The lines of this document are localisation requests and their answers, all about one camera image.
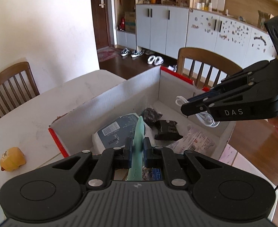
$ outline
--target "mint green plastic tool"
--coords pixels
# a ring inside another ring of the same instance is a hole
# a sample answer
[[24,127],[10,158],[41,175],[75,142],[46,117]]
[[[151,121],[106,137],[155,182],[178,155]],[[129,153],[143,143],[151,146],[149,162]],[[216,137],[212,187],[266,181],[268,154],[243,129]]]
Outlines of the mint green plastic tool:
[[144,121],[140,116],[135,129],[135,137],[132,141],[132,167],[128,171],[128,181],[142,181],[143,137]]

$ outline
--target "door handle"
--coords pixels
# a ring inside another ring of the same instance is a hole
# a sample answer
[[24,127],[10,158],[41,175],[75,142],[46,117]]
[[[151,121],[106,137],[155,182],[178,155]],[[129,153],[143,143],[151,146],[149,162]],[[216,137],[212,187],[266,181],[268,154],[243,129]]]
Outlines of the door handle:
[[220,24],[220,31],[219,32],[221,32],[221,28],[222,28],[222,21],[221,21],[221,24]]
[[105,8],[105,1],[104,0],[100,0],[99,6],[101,6],[101,8]]

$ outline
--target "brown door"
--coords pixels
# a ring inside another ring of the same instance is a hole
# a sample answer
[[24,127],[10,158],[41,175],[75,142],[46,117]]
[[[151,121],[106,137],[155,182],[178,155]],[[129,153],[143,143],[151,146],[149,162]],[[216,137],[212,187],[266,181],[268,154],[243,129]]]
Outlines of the brown door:
[[95,31],[95,39],[97,49],[108,46],[108,33],[107,33],[107,17],[106,6],[99,6],[102,0],[91,0],[92,13],[93,13],[93,25]]

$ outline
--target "black snack package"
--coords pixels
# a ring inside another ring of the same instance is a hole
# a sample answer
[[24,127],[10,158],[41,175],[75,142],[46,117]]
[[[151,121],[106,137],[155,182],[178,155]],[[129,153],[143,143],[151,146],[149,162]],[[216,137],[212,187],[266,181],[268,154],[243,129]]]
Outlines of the black snack package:
[[161,119],[162,114],[158,113],[155,109],[148,107],[141,113],[143,121],[149,126],[155,126],[155,122]]
[[158,134],[155,135],[155,140],[178,141],[183,138],[183,136],[179,134],[176,124],[177,122],[172,120],[158,120],[155,123],[155,126],[158,129]]

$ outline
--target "wooden chair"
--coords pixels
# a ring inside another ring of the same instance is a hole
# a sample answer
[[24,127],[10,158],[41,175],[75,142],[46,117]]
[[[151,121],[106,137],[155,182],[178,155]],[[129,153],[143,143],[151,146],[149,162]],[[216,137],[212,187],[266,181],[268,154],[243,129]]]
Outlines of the wooden chair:
[[[32,75],[32,71],[30,70],[30,65],[28,62],[20,62],[13,66],[8,67],[4,71],[0,72],[0,98],[1,98],[0,102],[2,100],[3,104],[5,105],[5,107],[7,109],[7,111],[6,111],[4,106],[0,103],[0,111],[2,112],[3,115],[7,114],[12,109],[14,109],[17,106],[20,106],[22,104],[22,101],[20,101],[20,96],[22,97],[22,100],[24,102],[28,101],[29,99],[32,99],[30,90],[29,90],[28,86],[26,85],[26,82],[21,74],[23,71],[25,71],[25,73],[27,75],[29,84],[32,87],[31,92],[34,93],[34,97],[39,95],[39,91],[38,91],[37,85],[35,83],[34,77]],[[21,89],[16,76],[18,78],[20,78],[20,80],[23,84],[23,87],[24,87],[23,90]],[[15,87],[13,86],[13,84],[10,80],[11,78],[14,79]]]
[[209,65],[210,68],[207,77],[205,79],[205,82],[203,84],[203,87],[208,86],[209,79],[214,67],[217,68],[219,71],[213,83],[213,86],[218,84],[221,72],[224,72],[227,74],[227,76],[230,76],[242,70],[242,68],[238,66],[236,63],[214,52],[204,50],[204,49],[199,49],[199,48],[181,48],[179,49],[178,60],[177,60],[177,73],[181,75],[183,75],[184,61],[186,58],[193,60],[188,74],[188,77],[190,79],[193,79],[195,62],[196,61],[202,62],[197,78],[194,81],[196,87],[198,87],[200,83],[204,65]]

